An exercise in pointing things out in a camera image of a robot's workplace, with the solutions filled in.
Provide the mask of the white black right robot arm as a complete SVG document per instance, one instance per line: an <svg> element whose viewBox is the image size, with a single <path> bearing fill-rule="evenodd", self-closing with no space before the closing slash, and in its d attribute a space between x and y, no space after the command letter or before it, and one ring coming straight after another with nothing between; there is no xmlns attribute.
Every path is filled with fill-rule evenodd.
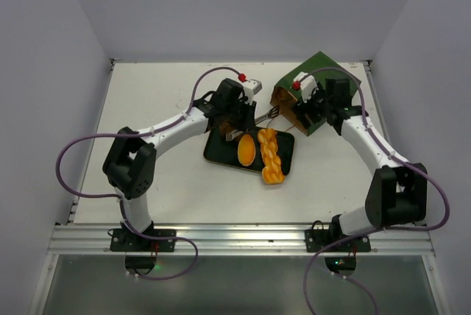
<svg viewBox="0 0 471 315"><path fill-rule="evenodd" d="M325 120L372 174L364 206L331 220L327 242L339 251L354 242L355 234L422 221L427 202L425 167L396 154L365 109L353 104L350 84L348 79L327 79L321 84L309 76L291 85L301 95L292 108L297 118L303 124Z"/></svg>

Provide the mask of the brown fake chocolate bread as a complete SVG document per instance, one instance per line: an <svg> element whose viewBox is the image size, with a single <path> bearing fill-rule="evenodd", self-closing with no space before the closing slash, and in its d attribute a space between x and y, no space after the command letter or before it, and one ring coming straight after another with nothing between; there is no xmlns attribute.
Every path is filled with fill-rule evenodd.
<svg viewBox="0 0 471 315"><path fill-rule="evenodd" d="M217 128L218 128L219 134L221 136L226 136L227 134L230 134L232 131L234 131L236 129L236 127L234 126L233 121L229 118L222 119L218 123Z"/></svg>

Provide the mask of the orange oval fake bread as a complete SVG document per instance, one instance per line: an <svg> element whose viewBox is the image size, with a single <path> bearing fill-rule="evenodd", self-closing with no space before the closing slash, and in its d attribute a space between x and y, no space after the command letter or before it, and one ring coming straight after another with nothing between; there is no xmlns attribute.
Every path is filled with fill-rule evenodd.
<svg viewBox="0 0 471 315"><path fill-rule="evenodd" d="M238 162L242 166L252 165L256 156L256 148L251 135L245 134L241 137L238 142L237 156Z"/></svg>

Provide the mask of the metal serving tongs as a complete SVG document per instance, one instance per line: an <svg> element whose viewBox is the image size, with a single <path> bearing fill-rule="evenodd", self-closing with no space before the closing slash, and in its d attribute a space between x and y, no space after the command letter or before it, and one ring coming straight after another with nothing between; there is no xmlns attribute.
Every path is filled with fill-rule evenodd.
<svg viewBox="0 0 471 315"><path fill-rule="evenodd" d="M264 121L267 121L269 119L274 119L280 114L280 106L277 105L275 107L272 107L269 111L264 113L262 116L259 116L255 119L255 124L260 124ZM238 136L246 134L249 132L249 129L245 130L231 130L225 134L225 140L226 141L233 141L235 140Z"/></svg>

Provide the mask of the green paper bag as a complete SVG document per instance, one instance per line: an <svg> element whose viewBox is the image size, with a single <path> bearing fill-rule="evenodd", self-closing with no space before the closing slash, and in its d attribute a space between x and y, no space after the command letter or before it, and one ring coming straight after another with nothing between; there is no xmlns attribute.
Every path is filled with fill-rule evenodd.
<svg viewBox="0 0 471 315"><path fill-rule="evenodd" d="M361 114L361 107L353 104L353 97L358 91L361 81L323 52L315 55L288 72L274 86L270 104L280 106L280 114L288 119L300 132L309 136L323 124L312 127L302 127L294 114L294 105L300 100L300 95L291 88L293 79L301 71L312 75L317 82L317 90L325 90L327 104L325 105L325 123L341 132L343 120Z"/></svg>

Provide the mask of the orange braided fake bread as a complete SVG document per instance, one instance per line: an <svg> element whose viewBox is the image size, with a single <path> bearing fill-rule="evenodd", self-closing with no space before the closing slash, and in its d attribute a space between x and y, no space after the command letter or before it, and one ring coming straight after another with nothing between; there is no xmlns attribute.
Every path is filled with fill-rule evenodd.
<svg viewBox="0 0 471 315"><path fill-rule="evenodd" d="M261 171L262 179L268 185L281 184L285 179L281 169L281 159L277 155L278 145L276 135L277 131L271 128L261 129L257 134L264 164Z"/></svg>

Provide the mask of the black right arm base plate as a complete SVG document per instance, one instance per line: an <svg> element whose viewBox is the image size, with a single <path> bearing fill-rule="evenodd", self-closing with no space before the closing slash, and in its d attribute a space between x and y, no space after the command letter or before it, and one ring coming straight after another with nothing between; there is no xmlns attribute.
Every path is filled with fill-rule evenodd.
<svg viewBox="0 0 471 315"><path fill-rule="evenodd" d="M304 230L305 248L307 252L318 252L323 247L334 244L328 252L370 252L372 250L367 236L357 237L349 241L339 241L346 238L337 226L330 223L315 221L308 229Z"/></svg>

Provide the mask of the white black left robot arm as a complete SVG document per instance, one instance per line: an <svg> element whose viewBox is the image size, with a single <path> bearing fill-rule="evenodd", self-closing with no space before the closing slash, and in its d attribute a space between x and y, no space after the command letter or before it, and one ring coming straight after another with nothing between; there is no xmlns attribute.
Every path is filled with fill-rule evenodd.
<svg viewBox="0 0 471 315"><path fill-rule="evenodd" d="M229 125L238 131L254 129L254 96L261 82L223 79L218 88L201 98L193 97L187 110L139 131L120 129L105 158L102 171L119 198L123 220L110 231L114 252L145 252L160 249L171 252L176 233L156 230L149 215L146 193L154 180L157 159L194 136L214 127Z"/></svg>

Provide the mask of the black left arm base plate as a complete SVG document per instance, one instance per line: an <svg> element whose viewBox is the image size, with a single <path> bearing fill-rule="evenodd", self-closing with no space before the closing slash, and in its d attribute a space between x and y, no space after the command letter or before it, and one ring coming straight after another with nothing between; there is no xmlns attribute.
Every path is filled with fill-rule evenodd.
<svg viewBox="0 0 471 315"><path fill-rule="evenodd" d="M177 236L173 229L149 229L144 232L151 238L144 238L134 234L126 227L109 230L111 236L110 251L112 252L173 252L175 247L174 237Z"/></svg>

